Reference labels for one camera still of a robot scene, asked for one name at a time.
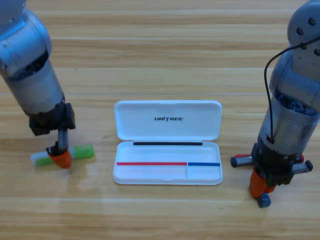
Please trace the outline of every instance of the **blue line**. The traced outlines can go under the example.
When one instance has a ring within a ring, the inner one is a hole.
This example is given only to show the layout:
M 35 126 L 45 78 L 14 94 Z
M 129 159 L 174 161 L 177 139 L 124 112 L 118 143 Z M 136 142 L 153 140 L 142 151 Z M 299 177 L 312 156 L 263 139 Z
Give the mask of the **blue line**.
M 220 167 L 220 163 L 216 163 L 216 162 L 188 162 L 188 166 L 212 166 L 212 167 Z

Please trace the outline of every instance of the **red line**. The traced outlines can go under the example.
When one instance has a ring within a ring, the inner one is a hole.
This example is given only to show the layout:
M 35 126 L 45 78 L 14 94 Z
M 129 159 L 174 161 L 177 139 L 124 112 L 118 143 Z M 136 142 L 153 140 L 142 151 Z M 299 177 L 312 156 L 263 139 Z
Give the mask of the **red line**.
M 238 154 L 238 155 L 235 155 L 234 157 L 235 158 L 244 158 L 244 157 L 250 157 L 251 154 Z
M 187 166 L 186 162 L 117 162 L 119 166 Z

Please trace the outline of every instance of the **black cable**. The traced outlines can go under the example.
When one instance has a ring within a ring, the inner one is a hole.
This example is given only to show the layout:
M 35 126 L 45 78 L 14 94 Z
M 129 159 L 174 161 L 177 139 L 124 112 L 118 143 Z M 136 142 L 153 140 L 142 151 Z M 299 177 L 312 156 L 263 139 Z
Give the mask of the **black cable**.
M 306 49 L 307 45 L 312 44 L 312 43 L 314 43 L 314 42 L 316 42 L 318 40 L 320 40 L 320 36 L 315 38 L 315 39 L 312 39 L 310 41 L 302 42 L 299 45 L 288 47 L 287 49 L 283 50 L 282 52 L 279 52 L 277 55 L 275 55 L 273 58 L 271 58 L 269 60 L 269 62 L 266 64 L 265 68 L 264 68 L 264 84 L 265 84 L 266 94 L 268 96 L 269 110 L 270 110 L 270 130 L 271 130 L 270 142 L 272 144 L 274 143 L 274 123 L 273 123 L 272 106 L 271 106 L 271 99 L 270 99 L 270 93 L 269 93 L 269 88 L 268 88 L 268 80 L 267 80 L 268 67 L 273 62 L 273 60 L 275 60 L 276 58 L 278 58 L 282 54 L 284 54 L 284 53 L 286 53 L 286 52 L 288 52 L 290 50 L 294 50 L 294 49 L 298 49 L 298 48 Z

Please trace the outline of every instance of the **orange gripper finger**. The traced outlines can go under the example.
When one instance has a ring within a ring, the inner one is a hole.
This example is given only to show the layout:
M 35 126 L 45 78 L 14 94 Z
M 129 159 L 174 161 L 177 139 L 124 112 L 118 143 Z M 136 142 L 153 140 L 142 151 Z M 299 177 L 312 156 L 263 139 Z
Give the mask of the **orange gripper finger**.
M 50 156 L 50 158 L 52 159 L 52 161 L 58 165 L 60 168 L 62 169 L 68 169 L 71 167 L 72 165 L 72 156 L 69 152 L 69 150 L 67 150 L 64 154 L 59 155 L 59 156 Z
M 256 199 L 260 197 L 267 187 L 266 180 L 260 177 L 255 169 L 253 169 L 250 178 L 250 191 L 251 195 Z

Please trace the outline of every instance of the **blue object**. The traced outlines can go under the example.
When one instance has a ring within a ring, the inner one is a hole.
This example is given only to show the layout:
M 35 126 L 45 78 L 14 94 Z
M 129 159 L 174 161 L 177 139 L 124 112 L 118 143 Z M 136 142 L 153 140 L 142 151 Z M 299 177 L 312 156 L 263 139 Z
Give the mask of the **blue object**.
M 217 162 L 188 162 L 188 166 L 212 166 L 212 167 L 220 167 L 220 163 L 217 163 Z
M 266 193 L 263 193 L 261 196 L 257 197 L 256 201 L 261 209 L 267 208 L 271 204 L 270 197 Z

